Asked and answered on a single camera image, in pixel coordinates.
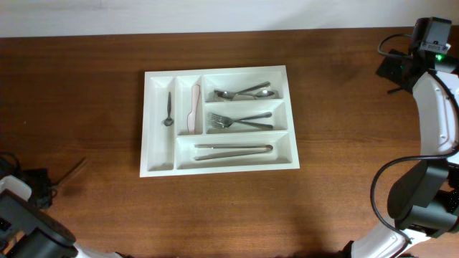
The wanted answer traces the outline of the small dark steel fork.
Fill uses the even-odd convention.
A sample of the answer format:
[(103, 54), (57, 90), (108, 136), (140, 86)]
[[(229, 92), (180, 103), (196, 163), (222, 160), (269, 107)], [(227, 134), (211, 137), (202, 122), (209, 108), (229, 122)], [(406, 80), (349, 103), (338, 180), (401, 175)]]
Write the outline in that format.
[(52, 190), (58, 191), (66, 183), (71, 181), (76, 175), (81, 172), (88, 164), (87, 158), (82, 158), (75, 166), (73, 166), (61, 179), (52, 184)]

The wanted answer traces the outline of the small steel teaspoon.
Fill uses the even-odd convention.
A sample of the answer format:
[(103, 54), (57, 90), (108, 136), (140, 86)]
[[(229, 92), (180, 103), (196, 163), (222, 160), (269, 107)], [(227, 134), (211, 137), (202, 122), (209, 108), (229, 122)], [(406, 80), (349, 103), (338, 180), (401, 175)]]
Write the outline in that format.
[(166, 127), (169, 127), (174, 124), (174, 119), (171, 117), (171, 110), (172, 110), (171, 92), (168, 92), (168, 99), (167, 99), (167, 106), (166, 106), (167, 117), (164, 120), (164, 125)]

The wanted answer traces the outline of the pink plastic knife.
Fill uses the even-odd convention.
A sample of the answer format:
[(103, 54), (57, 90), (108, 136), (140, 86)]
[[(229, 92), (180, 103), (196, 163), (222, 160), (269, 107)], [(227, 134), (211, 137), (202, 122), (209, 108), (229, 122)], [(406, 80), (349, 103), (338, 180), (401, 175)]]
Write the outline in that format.
[(197, 109), (201, 95), (201, 86), (194, 85), (191, 89), (191, 111), (187, 116), (187, 128), (190, 135), (195, 134)]

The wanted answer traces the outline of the steel spoon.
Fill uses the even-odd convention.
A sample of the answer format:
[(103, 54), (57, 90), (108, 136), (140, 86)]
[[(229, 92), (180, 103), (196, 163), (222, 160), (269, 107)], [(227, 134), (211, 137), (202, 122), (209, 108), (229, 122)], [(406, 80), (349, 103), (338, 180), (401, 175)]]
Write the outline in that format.
[(266, 90), (267, 87), (270, 86), (270, 82), (262, 82), (259, 85), (240, 90), (238, 92), (229, 92), (229, 91), (221, 91), (221, 90), (214, 90), (214, 96), (223, 99), (224, 101), (232, 101), (234, 96), (239, 93), (250, 93), (255, 90)]
[(276, 92), (271, 91), (271, 90), (261, 90), (261, 91), (255, 93), (255, 94), (252, 94), (252, 93), (239, 93), (239, 94), (236, 94), (234, 97), (239, 97), (239, 96), (252, 97), (255, 100), (258, 100), (258, 99), (273, 99), (276, 96)]

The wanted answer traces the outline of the long steel tongs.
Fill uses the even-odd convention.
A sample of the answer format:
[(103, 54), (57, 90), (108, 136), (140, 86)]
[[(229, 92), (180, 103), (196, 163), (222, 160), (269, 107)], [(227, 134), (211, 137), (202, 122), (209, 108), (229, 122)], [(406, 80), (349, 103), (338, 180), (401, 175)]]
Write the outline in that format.
[(203, 156), (196, 156), (196, 161), (207, 161), (219, 158), (232, 158), (239, 156), (250, 156), (262, 153), (269, 153), (273, 150), (273, 146), (269, 144), (196, 144), (195, 148), (211, 149), (211, 150), (227, 150), (227, 152), (210, 153)]

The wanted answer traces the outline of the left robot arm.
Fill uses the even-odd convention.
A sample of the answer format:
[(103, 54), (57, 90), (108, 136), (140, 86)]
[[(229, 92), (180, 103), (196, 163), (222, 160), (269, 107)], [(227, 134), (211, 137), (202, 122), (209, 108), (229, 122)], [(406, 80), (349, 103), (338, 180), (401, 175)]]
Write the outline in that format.
[(123, 258), (80, 246), (74, 234), (45, 213), (59, 187), (87, 164), (83, 158), (57, 183), (46, 168), (24, 170), (17, 157), (1, 153), (1, 256), (23, 258)]

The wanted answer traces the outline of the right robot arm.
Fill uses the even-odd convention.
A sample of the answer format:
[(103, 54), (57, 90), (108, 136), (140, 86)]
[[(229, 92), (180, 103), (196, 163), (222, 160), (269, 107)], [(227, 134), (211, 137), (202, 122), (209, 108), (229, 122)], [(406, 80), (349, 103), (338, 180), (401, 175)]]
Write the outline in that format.
[[(376, 74), (415, 99), (421, 153), (377, 171), (370, 202), (379, 224), (350, 241), (338, 257), (402, 257), (416, 244), (458, 232), (458, 59), (448, 55), (451, 26), (448, 19), (419, 18), (407, 53), (378, 51), (384, 60)], [(408, 161), (415, 165), (391, 187), (383, 217), (375, 200), (377, 181), (388, 168)]]

